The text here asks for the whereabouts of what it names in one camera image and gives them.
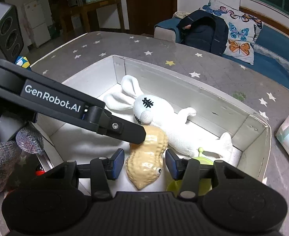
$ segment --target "blue butterfly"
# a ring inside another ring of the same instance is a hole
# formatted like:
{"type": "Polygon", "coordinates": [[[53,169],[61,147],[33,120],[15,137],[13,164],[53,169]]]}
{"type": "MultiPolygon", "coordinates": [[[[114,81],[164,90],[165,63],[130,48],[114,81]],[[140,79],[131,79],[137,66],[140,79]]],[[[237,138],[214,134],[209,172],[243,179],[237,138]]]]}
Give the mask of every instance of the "blue butterfly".
{"type": "Polygon", "coordinates": [[[221,16],[222,14],[233,12],[231,10],[228,11],[224,6],[221,6],[219,10],[210,9],[210,6],[211,6],[211,2],[209,1],[208,5],[204,5],[202,8],[206,12],[213,14],[213,15],[216,15],[216,16],[221,16]]]}
{"type": "Polygon", "coordinates": [[[236,38],[240,38],[241,41],[246,41],[246,36],[248,35],[248,28],[244,28],[241,31],[238,31],[236,29],[236,27],[229,22],[229,29],[230,29],[230,35],[232,38],[236,39],[236,38]]]}

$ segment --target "wooden desk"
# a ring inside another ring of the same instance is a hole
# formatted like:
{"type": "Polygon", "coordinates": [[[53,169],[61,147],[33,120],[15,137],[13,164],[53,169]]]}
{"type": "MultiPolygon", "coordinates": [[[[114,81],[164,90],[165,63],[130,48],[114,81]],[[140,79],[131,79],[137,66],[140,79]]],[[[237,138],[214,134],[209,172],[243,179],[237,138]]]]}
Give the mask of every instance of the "wooden desk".
{"type": "Polygon", "coordinates": [[[91,29],[90,29],[89,18],[87,15],[88,12],[94,11],[98,8],[102,8],[105,6],[113,5],[113,4],[117,5],[118,18],[119,18],[121,32],[124,33],[125,32],[125,25],[124,25],[123,11],[121,8],[121,0],[96,0],[92,3],[84,4],[82,6],[75,6],[75,7],[71,7],[71,8],[65,7],[65,8],[62,8],[60,10],[60,13],[59,13],[60,23],[61,23],[61,27],[63,29],[65,36],[67,36],[67,26],[66,26],[66,22],[65,22],[65,17],[70,17],[70,16],[80,14],[82,16],[82,19],[83,19],[84,30],[86,32],[90,32],[91,29]]]}

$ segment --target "rabbit ear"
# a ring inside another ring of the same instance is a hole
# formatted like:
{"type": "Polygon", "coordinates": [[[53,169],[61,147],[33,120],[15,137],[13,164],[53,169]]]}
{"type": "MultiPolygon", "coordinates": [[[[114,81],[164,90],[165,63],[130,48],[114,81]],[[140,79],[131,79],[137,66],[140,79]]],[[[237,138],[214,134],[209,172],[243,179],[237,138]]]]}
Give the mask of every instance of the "rabbit ear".
{"type": "Polygon", "coordinates": [[[112,110],[127,110],[133,107],[135,100],[131,97],[126,96],[123,93],[115,92],[106,94],[103,98],[106,106],[112,110]]]}
{"type": "Polygon", "coordinates": [[[140,95],[143,95],[143,92],[141,91],[139,87],[139,82],[137,78],[131,75],[125,75],[123,79],[121,80],[120,85],[123,91],[133,98],[137,98],[140,95]]]}

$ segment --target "white stuffed rabbit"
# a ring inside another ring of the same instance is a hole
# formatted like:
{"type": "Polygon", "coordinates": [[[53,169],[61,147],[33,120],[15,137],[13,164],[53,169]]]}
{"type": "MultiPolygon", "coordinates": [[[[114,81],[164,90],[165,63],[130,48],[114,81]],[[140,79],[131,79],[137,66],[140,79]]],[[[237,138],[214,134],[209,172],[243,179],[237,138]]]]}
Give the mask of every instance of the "white stuffed rabbit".
{"type": "Polygon", "coordinates": [[[151,125],[161,128],[169,138],[169,145],[183,155],[198,156],[198,148],[218,154],[223,160],[229,162],[232,154],[232,142],[229,133],[224,133],[219,140],[203,141],[194,135],[185,124],[188,116],[195,116],[196,110],[188,107],[174,112],[173,107],[163,98],[154,95],[145,95],[138,80],[125,75],[121,81],[123,91],[107,94],[104,102],[109,109],[133,109],[136,121],[141,125],[151,125]]]}

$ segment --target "lace trim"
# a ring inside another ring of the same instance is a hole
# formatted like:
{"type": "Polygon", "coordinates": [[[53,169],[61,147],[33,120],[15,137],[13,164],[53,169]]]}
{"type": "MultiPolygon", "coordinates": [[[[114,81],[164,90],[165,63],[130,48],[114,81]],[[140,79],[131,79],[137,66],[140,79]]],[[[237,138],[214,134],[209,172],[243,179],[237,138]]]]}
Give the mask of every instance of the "lace trim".
{"type": "Polygon", "coordinates": [[[267,56],[276,60],[289,73],[289,61],[277,55],[276,53],[273,53],[272,51],[262,46],[259,46],[258,44],[254,44],[253,49],[254,49],[254,52],[257,52],[259,54],[262,54],[264,56],[267,56]]]}

